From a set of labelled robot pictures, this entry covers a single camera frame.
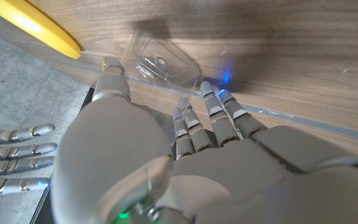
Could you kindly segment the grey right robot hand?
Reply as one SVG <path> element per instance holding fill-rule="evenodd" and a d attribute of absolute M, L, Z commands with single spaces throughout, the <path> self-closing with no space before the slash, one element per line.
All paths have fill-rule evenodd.
<path fill-rule="evenodd" d="M 58 144 L 46 142 L 18 146 L 17 143 L 45 136 L 54 130 L 55 126 L 50 123 L 23 129 L 0 130 L 0 195 L 49 187 L 48 177 L 10 178 L 10 175 L 52 166 L 54 157 L 47 154 L 56 151 Z"/>

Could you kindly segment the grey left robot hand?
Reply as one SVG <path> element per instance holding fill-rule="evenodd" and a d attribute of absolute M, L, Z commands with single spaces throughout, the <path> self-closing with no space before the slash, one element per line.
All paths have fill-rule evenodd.
<path fill-rule="evenodd" d="M 106 57 L 91 102 L 55 158 L 56 223 L 358 223 L 358 157 L 288 127 L 267 128 L 227 91 L 174 112 L 176 151 L 130 101 L 123 66 Z"/>

